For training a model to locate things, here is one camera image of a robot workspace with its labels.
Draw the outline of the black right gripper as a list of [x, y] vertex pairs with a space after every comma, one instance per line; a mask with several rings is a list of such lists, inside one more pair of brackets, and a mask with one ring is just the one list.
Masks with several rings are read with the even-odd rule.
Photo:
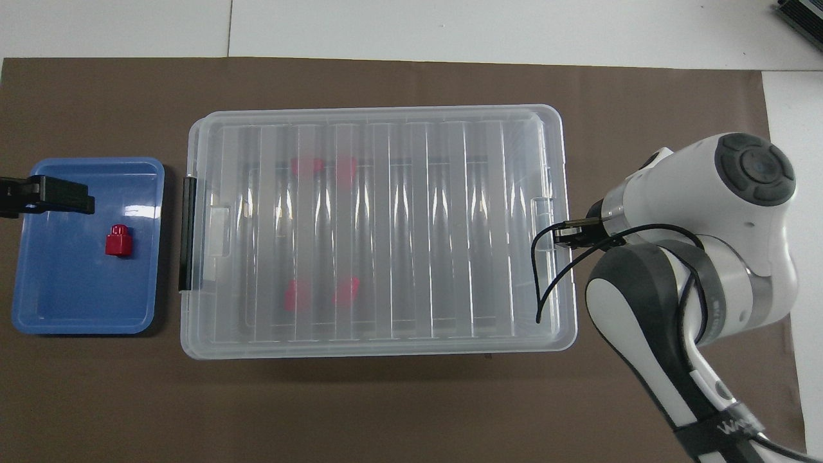
[[[608, 237], [603, 226], [602, 204], [600, 199], [588, 209], [586, 219], [574, 219], [559, 222], [554, 225], [554, 243], [556, 246], [567, 249], [592, 248]], [[597, 224], [588, 225], [587, 219], [596, 219]]]

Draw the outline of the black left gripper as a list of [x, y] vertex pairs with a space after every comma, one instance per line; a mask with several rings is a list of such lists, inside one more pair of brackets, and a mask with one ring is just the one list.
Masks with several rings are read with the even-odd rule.
[[21, 214], [45, 211], [95, 212], [95, 198], [88, 185], [51, 176], [1, 177], [1, 217], [18, 219]]

